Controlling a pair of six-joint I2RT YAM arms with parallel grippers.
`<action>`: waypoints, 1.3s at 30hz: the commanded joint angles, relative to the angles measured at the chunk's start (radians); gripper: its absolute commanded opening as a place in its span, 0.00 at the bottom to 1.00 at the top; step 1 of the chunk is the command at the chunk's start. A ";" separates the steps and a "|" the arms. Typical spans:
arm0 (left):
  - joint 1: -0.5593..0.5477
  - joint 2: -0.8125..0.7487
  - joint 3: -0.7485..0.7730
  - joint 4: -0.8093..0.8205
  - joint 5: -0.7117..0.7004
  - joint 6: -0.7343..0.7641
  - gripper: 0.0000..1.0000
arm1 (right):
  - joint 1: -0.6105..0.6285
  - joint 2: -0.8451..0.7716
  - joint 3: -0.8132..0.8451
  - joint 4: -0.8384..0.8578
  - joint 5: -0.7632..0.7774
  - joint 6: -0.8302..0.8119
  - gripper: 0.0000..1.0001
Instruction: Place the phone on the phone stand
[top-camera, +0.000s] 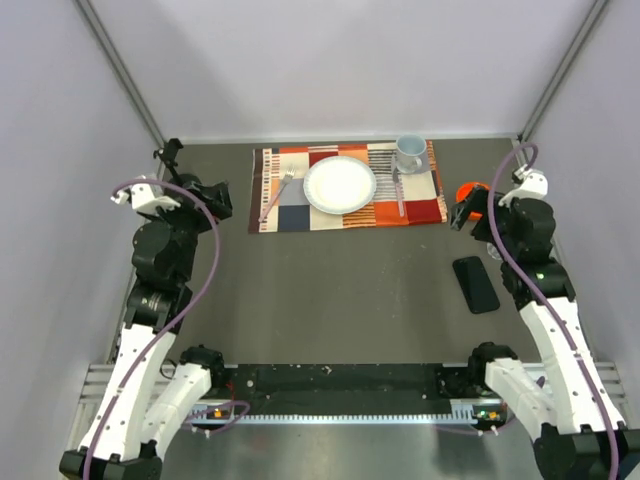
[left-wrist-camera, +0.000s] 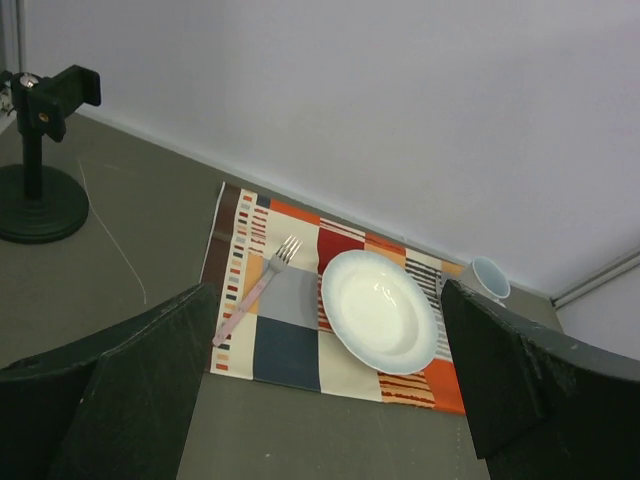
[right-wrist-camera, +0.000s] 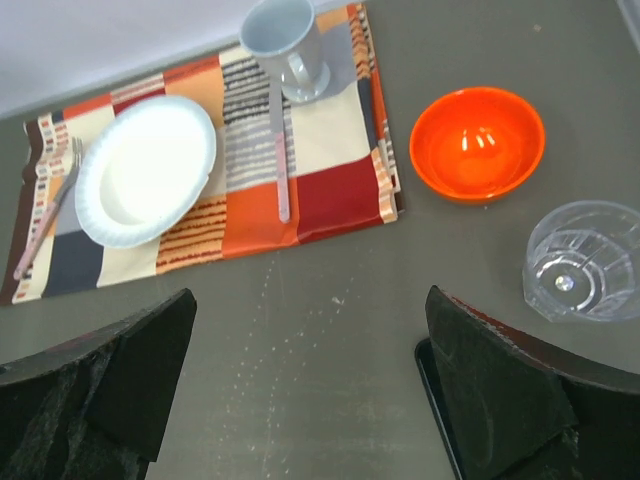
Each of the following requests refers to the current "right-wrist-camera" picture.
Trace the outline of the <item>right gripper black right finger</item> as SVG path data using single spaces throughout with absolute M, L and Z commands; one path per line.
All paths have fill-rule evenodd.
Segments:
M 425 314 L 466 479 L 636 479 L 639 377 L 432 286 Z

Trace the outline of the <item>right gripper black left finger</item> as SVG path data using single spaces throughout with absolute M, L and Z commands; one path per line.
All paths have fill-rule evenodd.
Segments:
M 196 312 L 183 289 L 3 364 L 2 478 L 145 478 L 159 456 Z

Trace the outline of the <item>black smartphone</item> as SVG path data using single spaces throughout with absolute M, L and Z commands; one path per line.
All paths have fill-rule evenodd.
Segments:
M 414 359 L 454 476 L 457 480 L 465 480 L 466 476 L 459 465 L 459 450 L 455 434 L 453 433 L 449 411 L 446 406 L 430 338 L 425 338 L 416 345 L 414 349 Z

